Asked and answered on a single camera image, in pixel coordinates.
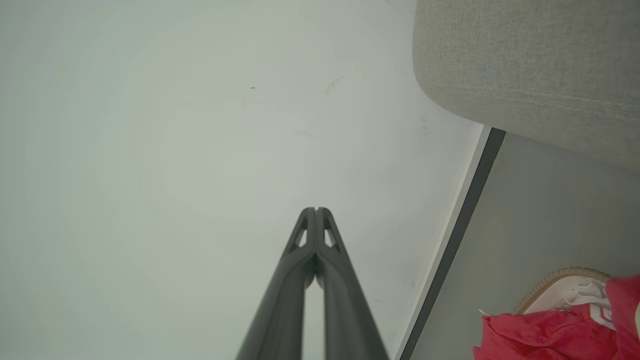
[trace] dark gray strip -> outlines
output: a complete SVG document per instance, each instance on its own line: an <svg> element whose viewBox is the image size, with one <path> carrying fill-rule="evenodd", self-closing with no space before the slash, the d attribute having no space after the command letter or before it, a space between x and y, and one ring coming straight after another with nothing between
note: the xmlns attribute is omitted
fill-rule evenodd
<svg viewBox="0 0 640 360"><path fill-rule="evenodd" d="M498 150L500 150L500 146L502 145L504 134L504 131L498 129L491 129L491 132L489 133L489 137L478 163L478 168L476 169L473 180L471 180L471 185L469 185L469 191L467 192L465 201L462 203L460 214L458 215L456 224L451 232L451 237L449 238L447 247L444 250L444 254L442 254L442 260L438 265L438 270L436 270L436 274L433 277L433 282L431 283L431 287L429 287L429 292L427 292L427 296L424 299L424 303L422 304L422 308L418 314L418 319L416 319L415 325L411 330L409 340L404 347L400 360L409 360L413 354L413 350L415 349L415 345L418 343L424 324L427 322L429 314L431 314L433 304L436 302L436 298L440 293L444 279L447 277L453 258L456 256L456 252L460 247L462 237L465 235L469 221L471 221L471 215L473 215L474 210L476 209L476 205L480 199L480 195L482 194L486 179L489 177L489 173L491 172L493 161L498 155Z"/></svg>

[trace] red clothing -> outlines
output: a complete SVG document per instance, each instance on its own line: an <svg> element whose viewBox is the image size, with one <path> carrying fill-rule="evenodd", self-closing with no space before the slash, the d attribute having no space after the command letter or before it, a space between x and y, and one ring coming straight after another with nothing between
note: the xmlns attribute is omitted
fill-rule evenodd
<svg viewBox="0 0 640 360"><path fill-rule="evenodd" d="M476 360L640 360L640 275L607 283L611 312L593 304L570 312L483 317Z"/></svg>

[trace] gray cushion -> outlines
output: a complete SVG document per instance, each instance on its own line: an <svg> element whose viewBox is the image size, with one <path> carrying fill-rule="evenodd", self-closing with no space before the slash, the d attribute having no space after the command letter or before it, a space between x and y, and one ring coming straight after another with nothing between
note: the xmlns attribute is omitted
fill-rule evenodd
<svg viewBox="0 0 640 360"><path fill-rule="evenodd" d="M638 0L418 0L413 65L453 113L640 171Z"/></svg>

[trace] gray floor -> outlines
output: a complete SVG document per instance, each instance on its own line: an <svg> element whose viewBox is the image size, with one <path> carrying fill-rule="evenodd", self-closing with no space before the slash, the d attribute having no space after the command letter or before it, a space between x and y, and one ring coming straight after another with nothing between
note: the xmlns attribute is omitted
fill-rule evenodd
<svg viewBox="0 0 640 360"><path fill-rule="evenodd" d="M481 315L568 266L640 274L640 175L507 134L412 359L473 359Z"/></svg>

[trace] stitching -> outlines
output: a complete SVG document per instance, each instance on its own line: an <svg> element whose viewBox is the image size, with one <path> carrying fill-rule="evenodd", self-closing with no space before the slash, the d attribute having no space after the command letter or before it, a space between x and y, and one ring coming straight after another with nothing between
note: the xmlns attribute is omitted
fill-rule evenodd
<svg viewBox="0 0 640 360"><path fill-rule="evenodd" d="M473 85L439 85L439 84L431 84L431 86L437 86L437 87L440 87L440 88L468 88L468 89L474 89L475 88L475 89L480 89L480 90L498 90L498 91L508 91L508 92L522 92L522 93L525 93L525 94L547 95L547 96L552 96L552 97L560 97L562 99L583 100L583 101L596 102L598 104L610 104L610 105L626 106L626 107L629 107L629 108L638 108L638 105L623 104L621 102L601 101L601 100L595 100L595 99L588 99L588 98L585 98L585 97L557 95L557 94L550 94L550 93L546 93L546 92L533 92L533 91L526 91L526 90L514 90L514 89L503 89L503 88L488 88L488 87L473 86Z"/></svg>
<svg viewBox="0 0 640 360"><path fill-rule="evenodd" d="M602 116L606 116L606 117L619 117L621 119L626 119L626 120L631 120L631 121L638 121L638 119L633 119L633 118L630 118L630 117L624 117L622 115L611 115L611 114L599 113L597 111L569 108L567 106L554 105L554 104L547 104L545 102L530 101L530 100L524 100L524 99L516 99L514 97L501 97L501 96L496 96L496 95L493 95L491 93L486 93L486 92L473 91L473 90L457 90L457 89L453 89L453 90L454 90L454 92L463 93L463 94L478 95L478 96L485 96L485 97L494 97L496 99L507 99L507 100L523 101L523 102L529 102L531 104L546 105L546 106L552 106L552 107L555 107L555 108L561 108L561 109L566 109L566 110L580 111L580 112L583 112L583 113L591 113L591 114L602 115Z"/></svg>

